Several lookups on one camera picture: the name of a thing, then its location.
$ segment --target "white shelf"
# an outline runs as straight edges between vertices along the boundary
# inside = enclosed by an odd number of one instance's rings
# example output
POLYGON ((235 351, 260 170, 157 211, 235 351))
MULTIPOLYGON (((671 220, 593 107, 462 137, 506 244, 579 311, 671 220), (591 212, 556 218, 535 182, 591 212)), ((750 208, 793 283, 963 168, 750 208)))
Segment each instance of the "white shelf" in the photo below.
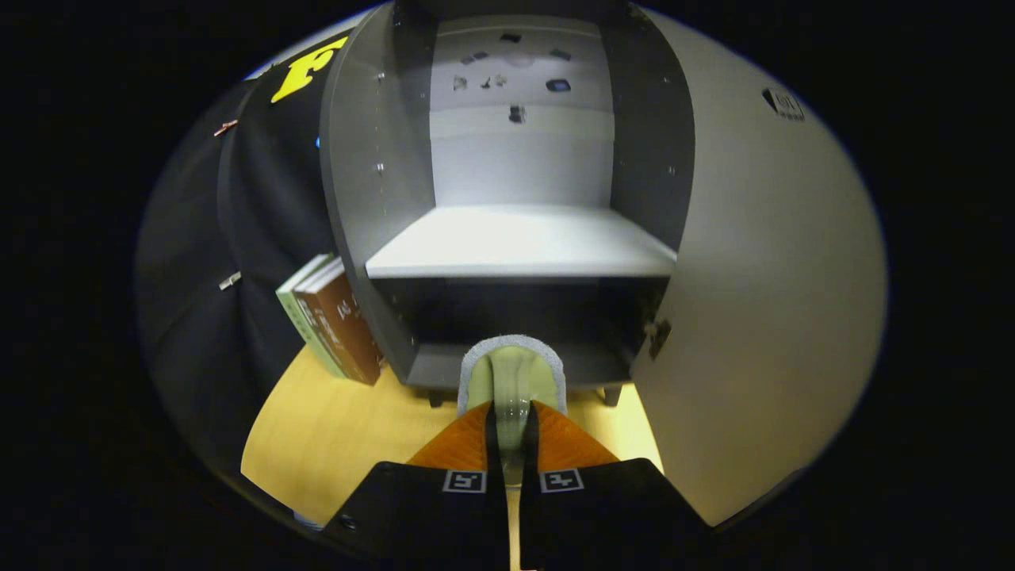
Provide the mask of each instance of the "white shelf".
POLYGON ((606 208, 438 206, 366 261, 386 277, 668 276, 677 255, 606 208))

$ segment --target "yellow sign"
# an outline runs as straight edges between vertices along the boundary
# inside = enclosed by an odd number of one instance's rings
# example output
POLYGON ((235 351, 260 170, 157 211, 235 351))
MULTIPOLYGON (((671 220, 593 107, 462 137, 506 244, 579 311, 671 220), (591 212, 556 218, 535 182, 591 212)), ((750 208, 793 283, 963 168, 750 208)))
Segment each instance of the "yellow sign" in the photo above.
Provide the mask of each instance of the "yellow sign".
POLYGON ((271 102, 276 102, 282 97, 290 95, 299 89, 302 89, 307 85, 310 85, 311 81, 314 80, 314 76, 308 75, 311 70, 321 71, 324 69, 324 66, 331 62, 331 58, 334 55, 335 50, 341 50, 342 46, 345 45, 345 41, 348 39, 348 35, 340 38, 339 40, 332 42, 323 48, 314 50, 306 56, 290 63, 289 73, 285 76, 285 80, 282 81, 282 86, 278 88, 278 92, 272 95, 271 102))

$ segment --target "open door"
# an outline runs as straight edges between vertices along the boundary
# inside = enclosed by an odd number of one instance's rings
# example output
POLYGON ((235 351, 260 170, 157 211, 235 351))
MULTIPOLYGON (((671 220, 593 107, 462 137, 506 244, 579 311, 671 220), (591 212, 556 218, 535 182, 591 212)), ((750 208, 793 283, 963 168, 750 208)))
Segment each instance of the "open door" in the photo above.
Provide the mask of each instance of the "open door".
POLYGON ((715 526, 799 474, 848 421, 885 327, 885 247, 860 174, 813 112, 646 12, 687 77, 694 180, 658 352, 648 340, 631 373, 666 476, 715 526))

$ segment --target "black fabric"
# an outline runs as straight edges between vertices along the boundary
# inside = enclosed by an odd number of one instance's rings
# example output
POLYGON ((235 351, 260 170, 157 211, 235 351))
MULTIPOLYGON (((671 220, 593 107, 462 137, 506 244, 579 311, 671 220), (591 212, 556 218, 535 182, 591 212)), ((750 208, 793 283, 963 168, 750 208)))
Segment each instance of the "black fabric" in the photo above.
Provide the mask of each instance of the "black fabric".
POLYGON ((274 291, 308 260, 336 249, 316 146, 325 75, 337 51, 311 82, 271 102, 288 64, 345 33, 331 37, 266 71, 227 134, 219 171, 221 215, 243 279, 236 284, 256 381, 267 395, 303 342, 274 291))
POLYGON ((619 0, 404 0, 441 20, 490 14, 537 14, 599 22, 627 4, 619 0))
POLYGON ((221 139, 252 82, 223 95, 168 160, 138 236, 134 288, 142 351, 178 430, 213 472, 239 474, 263 397, 240 328, 240 298, 218 283, 236 270, 217 217, 221 139))
POLYGON ((274 290, 334 251, 315 140, 337 53, 304 88, 270 99, 288 63, 341 35, 220 97, 166 162, 139 230, 135 306, 155 388, 209 469, 255 495, 240 475, 247 435, 303 345, 274 290))

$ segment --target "green book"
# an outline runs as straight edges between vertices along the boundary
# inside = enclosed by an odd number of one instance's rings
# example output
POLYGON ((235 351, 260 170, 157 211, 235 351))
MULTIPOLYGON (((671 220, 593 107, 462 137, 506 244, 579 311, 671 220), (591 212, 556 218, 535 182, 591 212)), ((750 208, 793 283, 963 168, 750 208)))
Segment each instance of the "green book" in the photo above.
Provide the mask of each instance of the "green book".
POLYGON ((299 332, 299 337, 311 347, 311 351, 317 356, 318 361, 324 365, 329 373, 340 379, 345 379, 347 378, 345 372, 342 371, 342 368, 332 358, 331 353, 325 349, 321 340, 318 339, 314 328, 311 327, 307 315, 299 309, 296 297, 292 293, 292 289, 297 284, 310 277, 318 269, 321 269, 322 266, 330 262, 334 257, 332 254, 315 256, 313 260, 307 262, 307 265, 299 268, 291 277, 286 279, 285 283, 279 285, 278 290, 275 290, 275 296, 282 303, 282 308, 285 310, 285 314, 289 316, 289 322, 292 322, 292 326, 296 329, 296 332, 299 332))

